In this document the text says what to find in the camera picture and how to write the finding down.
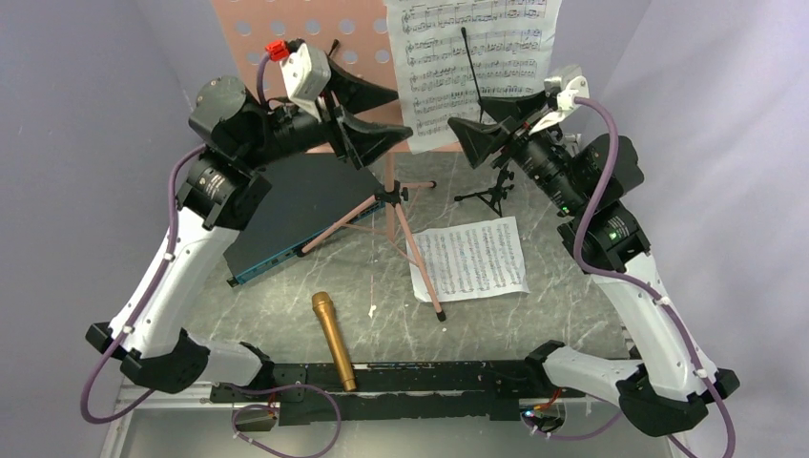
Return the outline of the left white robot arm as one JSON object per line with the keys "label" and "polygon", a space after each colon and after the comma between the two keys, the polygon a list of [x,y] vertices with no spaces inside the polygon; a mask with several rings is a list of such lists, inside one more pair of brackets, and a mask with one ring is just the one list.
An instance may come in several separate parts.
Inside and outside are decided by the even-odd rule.
{"label": "left white robot arm", "polygon": [[136,385],[175,394],[208,381],[236,385],[252,401],[266,398],[276,384],[270,357],[245,342],[193,337],[183,325],[187,312],[271,191],[265,173],[272,163],[326,144],[362,169],[412,134],[360,118],[395,101],[395,90],[331,59],[303,70],[290,56],[280,67],[287,100],[277,108],[232,75],[199,90],[189,124],[202,145],[179,162],[186,178],[169,183],[167,234],[127,305],[87,332],[91,346],[117,359]]}

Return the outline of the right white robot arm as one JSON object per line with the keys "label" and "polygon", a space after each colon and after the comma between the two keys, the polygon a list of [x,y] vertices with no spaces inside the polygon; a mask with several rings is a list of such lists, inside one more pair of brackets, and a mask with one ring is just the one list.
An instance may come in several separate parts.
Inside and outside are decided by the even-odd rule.
{"label": "right white robot arm", "polygon": [[637,354],[628,360],[588,355],[558,341],[525,359],[531,392],[571,388],[617,406],[651,437],[696,427],[711,403],[739,387],[695,344],[660,279],[651,244],[622,202],[644,175],[633,141],[614,125],[577,153],[558,126],[543,128],[555,105],[545,94],[486,97],[490,124],[452,117],[448,126],[472,166],[517,165],[562,219],[557,231],[584,273],[607,296]]}

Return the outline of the sheet music page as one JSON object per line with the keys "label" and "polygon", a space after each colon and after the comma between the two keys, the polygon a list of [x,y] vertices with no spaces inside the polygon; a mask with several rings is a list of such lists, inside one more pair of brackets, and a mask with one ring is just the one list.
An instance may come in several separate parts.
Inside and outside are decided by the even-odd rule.
{"label": "sheet music page", "polygon": [[529,292],[514,217],[427,229],[414,240],[440,303]]}
{"label": "sheet music page", "polygon": [[455,143],[448,120],[489,122],[483,96],[540,91],[561,2],[388,1],[386,24],[413,154]]}

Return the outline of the pink music stand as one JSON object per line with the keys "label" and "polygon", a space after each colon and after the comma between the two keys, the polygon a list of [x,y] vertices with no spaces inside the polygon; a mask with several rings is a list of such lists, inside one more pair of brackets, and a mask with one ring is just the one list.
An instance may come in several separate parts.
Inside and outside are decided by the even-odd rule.
{"label": "pink music stand", "polygon": [[[253,89],[267,43],[303,37],[351,73],[393,84],[386,7],[381,1],[216,1],[213,8],[246,86]],[[272,186],[247,232],[225,253],[237,288],[293,259],[308,241],[381,188],[367,170],[339,161],[328,146],[283,158],[262,172]]]}

